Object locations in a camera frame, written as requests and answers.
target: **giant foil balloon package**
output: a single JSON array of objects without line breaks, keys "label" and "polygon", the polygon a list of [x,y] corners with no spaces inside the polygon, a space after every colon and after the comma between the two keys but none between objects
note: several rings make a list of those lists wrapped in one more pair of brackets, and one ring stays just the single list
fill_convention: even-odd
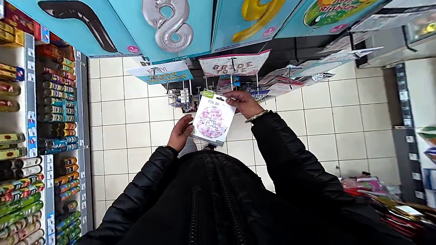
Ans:
[{"label": "giant foil balloon package", "polygon": [[194,118],[190,137],[223,146],[236,108],[225,102],[226,98],[204,90]]}]

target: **jacket zipper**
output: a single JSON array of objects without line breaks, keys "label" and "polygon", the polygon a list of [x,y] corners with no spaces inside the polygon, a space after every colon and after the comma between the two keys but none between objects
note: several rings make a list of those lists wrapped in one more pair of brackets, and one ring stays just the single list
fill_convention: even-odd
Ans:
[{"label": "jacket zipper", "polygon": [[198,187],[194,187],[192,190],[192,203],[191,203],[191,221],[189,224],[189,244],[198,244],[198,214],[200,207],[200,193],[201,190]]},{"label": "jacket zipper", "polygon": [[218,178],[219,178],[221,187],[222,187],[223,192],[224,192],[225,202],[230,210],[230,216],[232,219],[233,226],[236,229],[238,244],[239,245],[247,245],[245,233],[244,233],[244,230],[242,229],[241,223],[239,222],[238,216],[236,214],[235,204],[233,202],[232,197],[230,196],[230,191],[228,189],[227,182],[225,181],[224,175],[222,174],[221,170],[218,167],[216,168],[216,170],[218,173]]}]

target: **white tile floor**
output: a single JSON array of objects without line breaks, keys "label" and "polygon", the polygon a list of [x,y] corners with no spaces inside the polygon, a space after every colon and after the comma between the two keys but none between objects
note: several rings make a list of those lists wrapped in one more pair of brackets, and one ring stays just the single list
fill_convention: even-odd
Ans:
[{"label": "white tile floor", "polygon": [[[147,85],[123,73],[130,58],[93,59],[89,64],[91,151],[95,223],[122,193],[158,146],[165,146],[180,109],[168,105],[162,85]],[[370,171],[399,184],[387,98],[380,69],[338,67],[322,82],[262,103],[280,116],[313,152],[327,172],[338,177]],[[250,125],[235,115],[224,147],[274,191]],[[195,141],[198,148],[205,146]]]}]

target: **silver number balloon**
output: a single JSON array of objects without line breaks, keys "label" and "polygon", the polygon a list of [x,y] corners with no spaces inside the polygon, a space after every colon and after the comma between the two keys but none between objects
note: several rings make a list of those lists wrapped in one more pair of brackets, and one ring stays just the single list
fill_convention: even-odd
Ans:
[{"label": "silver number balloon", "polygon": [[[161,13],[165,6],[172,10],[169,18]],[[189,16],[187,0],[143,0],[142,13],[148,24],[157,29],[154,37],[163,50],[179,52],[191,44],[194,31],[186,23]],[[176,41],[171,38],[174,34],[178,36]]]}]

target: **gold bangle bracelet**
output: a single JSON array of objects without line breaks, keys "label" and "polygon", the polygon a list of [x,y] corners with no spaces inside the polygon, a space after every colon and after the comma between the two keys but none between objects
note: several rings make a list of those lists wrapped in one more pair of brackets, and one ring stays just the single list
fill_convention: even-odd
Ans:
[{"label": "gold bangle bracelet", "polygon": [[254,116],[250,117],[249,119],[247,119],[247,120],[245,121],[245,123],[249,123],[249,122],[253,121],[254,119],[256,119],[256,118],[262,116],[263,114],[265,114],[265,113],[267,113],[267,112],[268,112],[268,110],[263,110],[262,112],[257,113],[256,115],[254,115]]}]

